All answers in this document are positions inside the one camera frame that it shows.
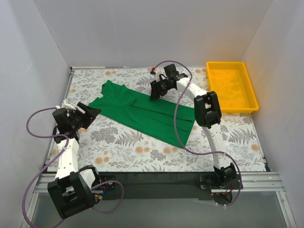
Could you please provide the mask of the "green t shirt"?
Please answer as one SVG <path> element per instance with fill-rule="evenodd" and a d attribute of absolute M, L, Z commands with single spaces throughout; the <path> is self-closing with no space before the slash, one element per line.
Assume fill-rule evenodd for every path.
<path fill-rule="evenodd" d="M 97 97 L 89 107 L 134 130 L 161 140 L 175 147 L 182 147 L 174 130 L 176 104 L 166 100 L 150 100 L 146 94 L 131 90 L 108 80 L 102 85 L 102 97 Z M 195 122 L 194 109 L 179 105 L 177 130 L 186 145 Z"/>

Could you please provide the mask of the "yellow plastic tray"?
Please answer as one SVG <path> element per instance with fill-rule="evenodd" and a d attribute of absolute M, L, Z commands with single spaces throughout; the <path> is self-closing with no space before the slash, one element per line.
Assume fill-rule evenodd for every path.
<path fill-rule="evenodd" d="M 209 90 L 216 92 L 223 113 L 252 113 L 259 109 L 244 62 L 206 63 Z"/>

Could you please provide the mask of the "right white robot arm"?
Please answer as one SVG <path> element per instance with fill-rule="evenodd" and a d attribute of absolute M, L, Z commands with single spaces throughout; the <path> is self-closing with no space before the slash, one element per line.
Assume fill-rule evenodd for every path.
<path fill-rule="evenodd" d="M 197 124 L 202 127 L 211 151 L 206 153 L 213 157 L 214 174 L 209 184 L 225 189 L 233 185 L 237 179 L 237 169 L 234 160 L 226 152 L 226 147 L 221 135 L 221 109 L 217 94 L 207 92 L 192 82 L 193 75 L 179 73 L 176 69 L 176 61 L 164 67 L 164 74 L 153 67 L 150 74 L 154 75 L 151 85 L 151 100 L 157 100 L 165 96 L 171 89 L 181 92 L 174 111 L 174 130 L 176 137 L 183 148 L 185 144 L 181 142 L 177 130 L 177 112 L 181 98 L 185 95 L 194 103 L 194 116 Z"/>

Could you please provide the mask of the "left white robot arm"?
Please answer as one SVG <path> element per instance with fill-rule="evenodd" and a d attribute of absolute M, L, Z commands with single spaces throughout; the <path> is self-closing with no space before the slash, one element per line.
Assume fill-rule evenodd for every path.
<path fill-rule="evenodd" d="M 95 166 L 78 167 L 81 128 L 87 129 L 101 110 L 78 103 L 76 107 L 65 99 L 52 113 L 57 125 L 55 137 L 57 148 L 62 152 L 58 158 L 55 178 L 48 183 L 47 190 L 62 219 L 87 210 L 97 204 L 102 197 L 92 190 L 100 187 L 101 178 Z"/>

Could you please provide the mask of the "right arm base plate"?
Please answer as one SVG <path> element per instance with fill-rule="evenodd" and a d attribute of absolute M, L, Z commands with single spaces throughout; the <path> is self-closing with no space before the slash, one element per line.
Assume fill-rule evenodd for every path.
<path fill-rule="evenodd" d="M 200 173 L 195 179 L 194 183 L 202 190 L 226 190 L 228 187 L 232 187 L 233 190 L 243 189 L 243 184 L 240 183 L 239 174 L 234 177 L 226 177 L 221 179 L 213 172 Z"/>

